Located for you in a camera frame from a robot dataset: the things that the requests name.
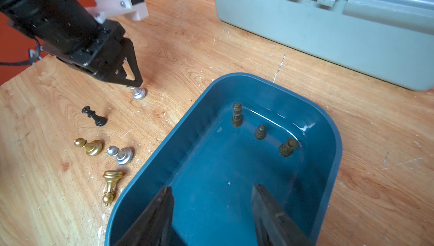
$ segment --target gold chess pawn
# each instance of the gold chess pawn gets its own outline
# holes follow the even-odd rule
[[[116,183],[121,179],[124,175],[121,171],[116,170],[106,170],[103,174],[103,178],[107,182],[107,192],[104,193],[104,197],[102,198],[102,202],[109,205],[115,198],[115,187]]]
[[[74,145],[86,149],[86,155],[88,156],[96,156],[102,150],[102,143],[99,140],[87,142],[87,140],[79,137],[74,140]]]

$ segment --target robotic arm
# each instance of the robotic arm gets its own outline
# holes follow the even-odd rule
[[[98,23],[77,0],[0,0],[0,11],[16,30],[45,41],[43,50],[69,67],[101,81],[142,84],[133,42],[124,38],[124,28],[111,20]],[[134,80],[126,79],[125,60]]]

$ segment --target black cable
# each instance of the black cable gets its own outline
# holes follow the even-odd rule
[[[33,38],[36,41],[36,51],[35,54],[26,61],[19,61],[19,62],[0,62],[0,66],[26,66],[26,65],[32,65],[41,54],[41,44],[39,43],[38,39]]]

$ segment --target silver chess piece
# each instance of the silver chess piece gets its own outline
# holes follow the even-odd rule
[[[116,156],[116,162],[119,165],[127,164],[133,158],[133,151],[128,147],[119,150],[116,146],[110,146],[107,148],[107,153],[109,156]]]
[[[128,88],[133,90],[133,98],[136,100],[142,100],[146,96],[146,90],[144,88],[136,88],[133,86],[128,86]]]

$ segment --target white paint speck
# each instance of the white paint speck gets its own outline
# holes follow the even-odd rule
[[[132,129],[130,129],[125,135],[124,135],[124,137],[128,134],[128,133],[130,133],[131,132],[131,130]]]
[[[102,226],[98,229],[98,233],[96,233],[96,236],[98,237],[98,246],[101,241],[101,232],[102,232]]]
[[[282,65],[283,65],[283,62],[285,61],[285,58],[286,58],[286,54],[283,56],[282,63],[280,64],[279,69],[277,70],[276,74],[274,75],[273,83],[274,83],[274,81],[276,81],[276,77],[279,74],[280,69],[282,68]]]

